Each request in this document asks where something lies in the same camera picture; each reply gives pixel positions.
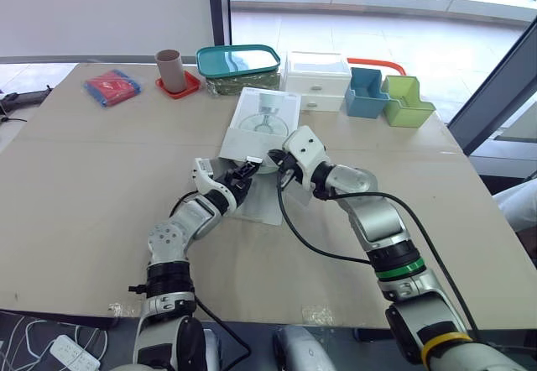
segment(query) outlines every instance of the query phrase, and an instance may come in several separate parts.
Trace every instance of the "red handle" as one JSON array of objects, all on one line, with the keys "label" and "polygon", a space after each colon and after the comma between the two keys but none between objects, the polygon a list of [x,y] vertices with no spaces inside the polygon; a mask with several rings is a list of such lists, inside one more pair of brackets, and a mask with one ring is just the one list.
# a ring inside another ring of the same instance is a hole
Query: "red handle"
[{"label": "red handle", "polygon": [[398,71],[401,76],[406,76],[406,71],[404,71],[403,66],[398,65],[397,63],[388,62],[387,60],[375,60],[375,59],[362,59],[362,58],[347,58],[347,62],[350,64],[358,65],[373,65],[373,66],[386,66],[391,67]]}]

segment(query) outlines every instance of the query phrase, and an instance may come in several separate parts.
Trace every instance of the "yellow ring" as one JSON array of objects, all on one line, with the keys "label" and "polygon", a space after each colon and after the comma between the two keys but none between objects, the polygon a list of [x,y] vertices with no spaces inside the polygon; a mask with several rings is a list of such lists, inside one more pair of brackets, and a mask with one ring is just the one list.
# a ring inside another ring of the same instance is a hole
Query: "yellow ring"
[{"label": "yellow ring", "polygon": [[443,335],[439,335],[437,337],[433,337],[421,349],[421,361],[427,369],[429,369],[429,366],[427,364],[427,355],[429,354],[429,352],[439,344],[442,344],[443,342],[449,342],[450,340],[467,340],[470,342],[472,341],[472,339],[466,333],[462,332],[449,332],[444,333]]}]

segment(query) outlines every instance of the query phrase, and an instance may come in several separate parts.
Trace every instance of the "cardboard tube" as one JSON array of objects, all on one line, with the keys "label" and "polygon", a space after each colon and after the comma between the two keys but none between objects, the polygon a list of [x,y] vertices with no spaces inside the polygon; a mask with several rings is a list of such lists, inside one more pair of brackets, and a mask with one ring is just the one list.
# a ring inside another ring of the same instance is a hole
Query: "cardboard tube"
[{"label": "cardboard tube", "polygon": [[159,67],[164,88],[173,93],[183,91],[186,88],[186,80],[180,53],[176,50],[161,50],[154,59]]}]

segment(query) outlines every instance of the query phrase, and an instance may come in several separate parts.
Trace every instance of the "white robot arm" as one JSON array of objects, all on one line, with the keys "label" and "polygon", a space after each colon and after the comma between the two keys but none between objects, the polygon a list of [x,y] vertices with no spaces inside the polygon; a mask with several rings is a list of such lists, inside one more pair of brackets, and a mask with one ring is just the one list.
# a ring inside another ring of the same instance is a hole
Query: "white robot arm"
[{"label": "white robot arm", "polygon": [[213,180],[210,161],[195,159],[192,178],[199,193],[149,232],[151,261],[147,281],[129,287],[130,291],[145,294],[146,299],[138,323],[133,364],[122,369],[220,369],[214,333],[204,331],[192,316],[196,297],[186,251],[194,240],[220,223],[222,216],[242,204],[259,164],[260,160],[251,158]]},{"label": "white robot arm", "polygon": [[[323,200],[377,191],[377,180],[368,171],[331,164],[323,143],[306,126],[292,133],[281,150],[271,150],[268,155],[286,176],[285,185],[296,179],[306,190],[313,187],[314,196]],[[423,363],[433,371],[524,370],[467,335],[434,272],[425,266],[397,210],[386,198],[349,196],[337,202],[371,261],[383,296],[393,302],[386,317],[409,362]]]}]

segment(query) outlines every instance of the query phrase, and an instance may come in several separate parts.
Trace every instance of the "beige table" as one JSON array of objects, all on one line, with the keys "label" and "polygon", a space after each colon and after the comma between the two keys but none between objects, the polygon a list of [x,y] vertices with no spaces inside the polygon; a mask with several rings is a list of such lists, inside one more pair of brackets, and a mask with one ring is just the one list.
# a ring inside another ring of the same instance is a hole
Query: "beige table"
[{"label": "beige table", "polygon": [[[102,109],[81,83],[107,67],[79,65],[0,154],[1,308],[138,314],[140,297],[127,287],[145,281],[147,232],[193,188],[192,159],[218,153],[237,99],[199,91],[170,100],[154,87],[154,66],[121,67],[144,79],[143,94]],[[307,112],[301,122],[334,162],[371,170],[416,210],[480,327],[537,327],[537,272],[438,118],[419,130],[343,112]],[[336,203],[288,206],[313,244],[365,258]],[[316,255],[285,225],[227,218],[192,246],[190,261],[197,293],[225,320],[387,326],[369,267]]]}]

